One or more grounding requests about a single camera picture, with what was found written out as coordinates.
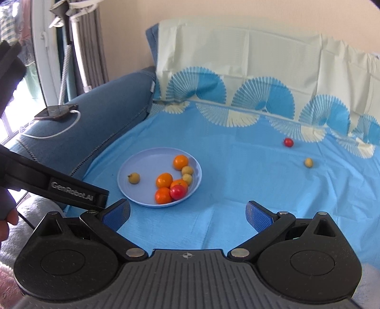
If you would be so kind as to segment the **person left hand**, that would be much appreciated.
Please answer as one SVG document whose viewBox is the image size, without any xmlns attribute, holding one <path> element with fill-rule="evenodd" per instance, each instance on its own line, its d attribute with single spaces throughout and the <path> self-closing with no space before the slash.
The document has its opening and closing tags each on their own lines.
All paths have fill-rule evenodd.
<svg viewBox="0 0 380 309">
<path fill-rule="evenodd" d="M 1 187 L 1 235 L 0 241 L 3 242 L 8 239 L 9 236 L 9 225 L 17 225 L 19 218 L 16 209 L 16 203 L 12 195 L 5 188 Z"/>
</svg>

